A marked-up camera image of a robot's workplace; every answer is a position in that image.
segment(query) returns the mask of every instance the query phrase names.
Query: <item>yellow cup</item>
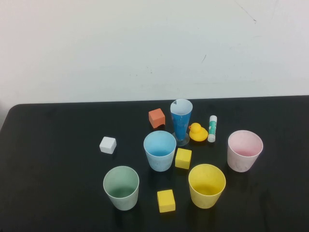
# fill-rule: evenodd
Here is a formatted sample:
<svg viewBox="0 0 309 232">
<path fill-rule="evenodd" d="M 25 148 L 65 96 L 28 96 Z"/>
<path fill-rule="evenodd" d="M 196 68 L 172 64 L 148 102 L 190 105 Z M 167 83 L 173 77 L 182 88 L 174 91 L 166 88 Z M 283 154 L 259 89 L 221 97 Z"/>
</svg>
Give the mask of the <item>yellow cup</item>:
<svg viewBox="0 0 309 232">
<path fill-rule="evenodd" d="M 197 165 L 189 174 L 191 199 L 197 207 L 202 209 L 214 206 L 225 184 L 223 172 L 211 164 Z"/>
</svg>

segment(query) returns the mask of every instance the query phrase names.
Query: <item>glue stick cap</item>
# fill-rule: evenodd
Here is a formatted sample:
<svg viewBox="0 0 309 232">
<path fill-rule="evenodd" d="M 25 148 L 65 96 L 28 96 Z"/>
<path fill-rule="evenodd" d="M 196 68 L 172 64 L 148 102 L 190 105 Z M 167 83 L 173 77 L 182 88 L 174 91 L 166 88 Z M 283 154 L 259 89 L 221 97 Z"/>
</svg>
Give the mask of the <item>glue stick cap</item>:
<svg viewBox="0 0 309 232">
<path fill-rule="evenodd" d="M 211 121 L 217 122 L 217 116 L 216 116 L 216 115 L 212 115 L 212 116 L 209 118 L 209 122 L 211 122 Z"/>
</svg>

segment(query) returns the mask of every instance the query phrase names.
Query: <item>tall glass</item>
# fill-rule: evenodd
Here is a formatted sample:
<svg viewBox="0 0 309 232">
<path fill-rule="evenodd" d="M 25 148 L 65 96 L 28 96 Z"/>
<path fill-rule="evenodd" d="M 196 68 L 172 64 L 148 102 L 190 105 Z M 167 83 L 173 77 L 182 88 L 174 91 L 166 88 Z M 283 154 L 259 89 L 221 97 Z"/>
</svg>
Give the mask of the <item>tall glass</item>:
<svg viewBox="0 0 309 232">
<path fill-rule="evenodd" d="M 175 100 L 170 105 L 170 112 L 175 130 L 173 135 L 178 146 L 184 146 L 190 140 L 190 137 L 187 134 L 187 128 L 189 125 L 192 109 L 192 103 L 185 99 Z"/>
</svg>

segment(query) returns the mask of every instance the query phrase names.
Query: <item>cube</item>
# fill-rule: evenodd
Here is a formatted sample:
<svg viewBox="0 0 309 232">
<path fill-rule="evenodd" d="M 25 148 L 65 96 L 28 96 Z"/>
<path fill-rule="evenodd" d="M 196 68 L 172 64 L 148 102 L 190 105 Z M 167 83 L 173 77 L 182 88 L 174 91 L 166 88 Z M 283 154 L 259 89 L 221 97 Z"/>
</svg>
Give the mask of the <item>cube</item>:
<svg viewBox="0 0 309 232">
<path fill-rule="evenodd" d="M 103 137 L 100 143 L 101 152 L 112 154 L 116 148 L 116 139 L 110 137 Z"/>
<path fill-rule="evenodd" d="M 162 110 L 156 109 L 149 112 L 149 121 L 153 128 L 158 126 L 165 125 L 165 115 Z"/>
<path fill-rule="evenodd" d="M 175 158 L 175 167 L 189 169 L 191 162 L 191 150 L 178 148 Z"/>
<path fill-rule="evenodd" d="M 158 204 L 160 213 L 175 211 L 176 205 L 173 195 L 173 190 L 159 191 L 158 195 Z"/>
</svg>

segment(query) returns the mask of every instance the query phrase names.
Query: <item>yellow cube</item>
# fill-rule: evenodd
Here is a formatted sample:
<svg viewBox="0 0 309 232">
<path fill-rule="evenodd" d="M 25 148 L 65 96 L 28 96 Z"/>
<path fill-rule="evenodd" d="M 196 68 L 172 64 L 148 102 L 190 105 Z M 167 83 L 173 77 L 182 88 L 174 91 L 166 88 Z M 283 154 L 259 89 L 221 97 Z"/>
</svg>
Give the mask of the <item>yellow cube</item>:
<svg viewBox="0 0 309 232">
<path fill-rule="evenodd" d="M 157 195 L 160 213 L 174 211 L 176 209 L 173 190 L 159 191 Z"/>
<path fill-rule="evenodd" d="M 191 162 L 191 154 L 191 150 L 178 148 L 175 159 L 175 167 L 189 169 Z"/>
</svg>

